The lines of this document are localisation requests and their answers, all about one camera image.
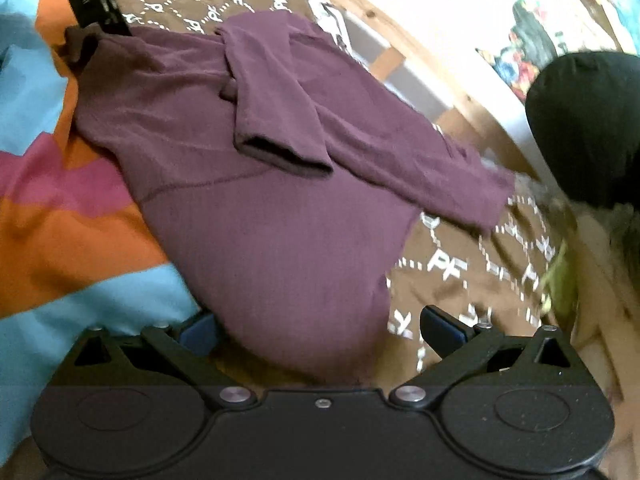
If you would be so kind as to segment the maroon long-sleeve shirt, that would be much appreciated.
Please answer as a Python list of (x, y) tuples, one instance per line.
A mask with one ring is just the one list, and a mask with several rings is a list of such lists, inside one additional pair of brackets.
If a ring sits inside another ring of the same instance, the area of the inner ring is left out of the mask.
[(421, 212), (487, 234), (512, 172), (446, 138), (286, 11), (210, 35), (71, 27), (74, 125), (112, 154), (198, 302), (261, 359), (367, 378)]

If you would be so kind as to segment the brown PF-print blanket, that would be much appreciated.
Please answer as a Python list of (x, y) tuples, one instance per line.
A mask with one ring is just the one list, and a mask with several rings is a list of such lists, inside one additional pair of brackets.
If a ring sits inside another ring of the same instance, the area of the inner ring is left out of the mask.
[[(211, 32), (225, 18), (248, 10), (280, 9), (313, 21), (308, 0), (117, 0), (133, 23), (173, 32)], [(368, 66), (388, 42), (346, 11), (352, 50)], [(390, 270), (390, 324), (368, 383), (390, 389), (433, 365), (437, 356), (419, 336), (420, 312), (439, 307), (465, 324), (489, 322), (516, 336), (553, 323), (544, 313), (542, 277), (564, 238), (535, 200), (528, 177), (518, 177), (500, 226), (488, 237), (422, 214), (402, 257)]]

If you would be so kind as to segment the lime green cloth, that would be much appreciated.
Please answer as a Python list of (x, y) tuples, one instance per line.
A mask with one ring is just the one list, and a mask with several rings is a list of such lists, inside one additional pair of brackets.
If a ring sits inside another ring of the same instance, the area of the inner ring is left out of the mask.
[(544, 313), (552, 312), (559, 320), (575, 312), (578, 301), (575, 258), (566, 240), (562, 241), (541, 283), (544, 289), (544, 300), (542, 300)]

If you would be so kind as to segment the white patterned pillow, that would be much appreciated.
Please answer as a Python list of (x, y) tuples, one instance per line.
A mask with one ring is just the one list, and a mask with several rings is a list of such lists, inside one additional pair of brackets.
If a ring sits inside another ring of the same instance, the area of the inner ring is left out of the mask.
[(329, 34), (334, 44), (349, 54), (360, 65), (367, 67), (368, 62), (352, 50), (352, 42), (346, 27), (344, 13), (330, 0), (308, 0), (312, 14), (318, 26)]

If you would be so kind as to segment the colourful flower wall poster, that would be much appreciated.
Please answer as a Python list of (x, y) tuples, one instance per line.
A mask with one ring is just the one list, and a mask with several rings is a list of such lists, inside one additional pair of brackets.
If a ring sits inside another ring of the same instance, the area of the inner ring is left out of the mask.
[(580, 0), (515, 0), (498, 42), (476, 52), (525, 101), (540, 72), (556, 58), (617, 49)]

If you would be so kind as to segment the wooden bed frame rail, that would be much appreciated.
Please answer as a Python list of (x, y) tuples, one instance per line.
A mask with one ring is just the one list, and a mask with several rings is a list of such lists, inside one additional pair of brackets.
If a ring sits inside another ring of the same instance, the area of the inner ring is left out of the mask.
[(386, 81), (417, 67), (447, 109), (437, 123), (456, 139), (513, 171), (555, 185), (526, 122), (524, 106), (474, 49), (454, 43), (454, 26), (419, 0), (330, 0), (382, 36), (388, 47), (370, 64)]

